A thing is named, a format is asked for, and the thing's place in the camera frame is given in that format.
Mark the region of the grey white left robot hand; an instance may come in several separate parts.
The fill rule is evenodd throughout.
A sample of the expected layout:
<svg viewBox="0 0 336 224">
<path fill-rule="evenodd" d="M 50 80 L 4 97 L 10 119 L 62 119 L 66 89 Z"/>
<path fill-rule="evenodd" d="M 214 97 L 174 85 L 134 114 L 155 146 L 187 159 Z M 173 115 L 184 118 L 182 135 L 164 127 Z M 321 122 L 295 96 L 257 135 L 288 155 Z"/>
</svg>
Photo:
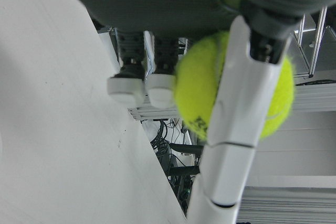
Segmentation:
<svg viewBox="0 0 336 224">
<path fill-rule="evenodd" d="M 176 106 L 206 140 L 188 223 L 235 223 L 270 103 L 305 14 L 335 0 L 80 0 L 115 29 L 120 72 L 108 94 Z"/>
</svg>

